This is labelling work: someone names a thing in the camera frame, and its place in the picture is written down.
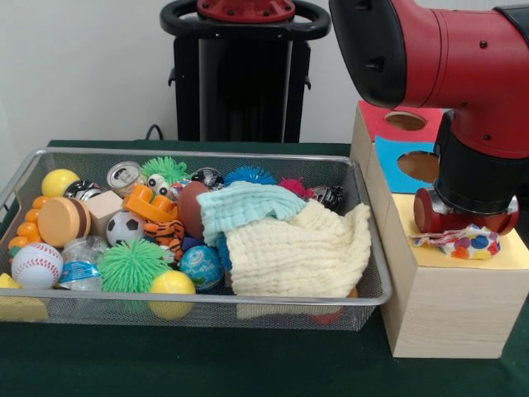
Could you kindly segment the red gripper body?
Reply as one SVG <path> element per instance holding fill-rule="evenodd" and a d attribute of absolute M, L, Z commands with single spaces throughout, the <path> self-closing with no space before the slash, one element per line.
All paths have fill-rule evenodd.
<path fill-rule="evenodd" d="M 413 214 L 422 233 L 442 233 L 475 225 L 497 234 L 508 234 L 519 219 L 519 205 L 514 196 L 506 212 L 494 215 L 464 213 L 447 206 L 433 188 L 420 188 L 415 194 Z"/>

